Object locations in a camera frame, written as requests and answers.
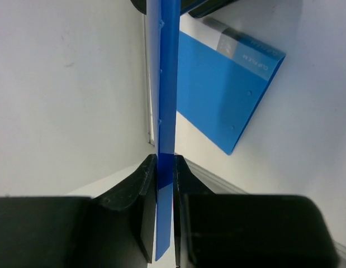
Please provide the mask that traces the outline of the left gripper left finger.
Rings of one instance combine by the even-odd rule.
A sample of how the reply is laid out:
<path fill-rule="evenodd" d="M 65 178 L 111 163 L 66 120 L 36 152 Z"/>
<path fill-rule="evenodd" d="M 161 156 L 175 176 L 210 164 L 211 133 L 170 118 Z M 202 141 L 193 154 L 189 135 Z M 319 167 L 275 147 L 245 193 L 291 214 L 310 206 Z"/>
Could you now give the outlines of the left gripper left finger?
<path fill-rule="evenodd" d="M 0 197 L 0 267 L 147 267 L 157 156 L 91 197 Z"/>

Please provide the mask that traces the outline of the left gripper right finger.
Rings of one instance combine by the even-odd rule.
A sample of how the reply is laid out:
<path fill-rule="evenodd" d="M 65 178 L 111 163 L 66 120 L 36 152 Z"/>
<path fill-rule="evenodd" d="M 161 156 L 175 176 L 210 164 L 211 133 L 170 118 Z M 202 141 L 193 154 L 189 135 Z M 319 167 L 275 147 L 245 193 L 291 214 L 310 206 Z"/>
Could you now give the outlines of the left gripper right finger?
<path fill-rule="evenodd" d="M 324 217 L 301 195 L 217 194 L 174 158 L 177 267 L 338 267 Z"/>

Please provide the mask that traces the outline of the light blue notebook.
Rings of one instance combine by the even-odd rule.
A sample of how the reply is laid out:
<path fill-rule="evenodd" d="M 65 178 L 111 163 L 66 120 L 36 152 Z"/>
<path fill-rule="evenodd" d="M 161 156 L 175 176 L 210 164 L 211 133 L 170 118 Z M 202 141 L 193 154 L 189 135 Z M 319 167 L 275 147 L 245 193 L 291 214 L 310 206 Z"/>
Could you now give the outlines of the light blue notebook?
<path fill-rule="evenodd" d="M 285 53 L 213 18 L 180 18 L 177 110 L 230 155 Z"/>

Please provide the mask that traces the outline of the blue plastic folder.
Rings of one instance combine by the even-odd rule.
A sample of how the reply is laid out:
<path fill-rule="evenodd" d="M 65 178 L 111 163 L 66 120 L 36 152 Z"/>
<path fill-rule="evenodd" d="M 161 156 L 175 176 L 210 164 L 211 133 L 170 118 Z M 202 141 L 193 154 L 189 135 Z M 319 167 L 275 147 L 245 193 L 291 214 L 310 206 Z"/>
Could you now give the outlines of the blue plastic folder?
<path fill-rule="evenodd" d="M 155 259 L 170 247 L 180 1 L 147 1 L 149 76 L 157 163 Z"/>

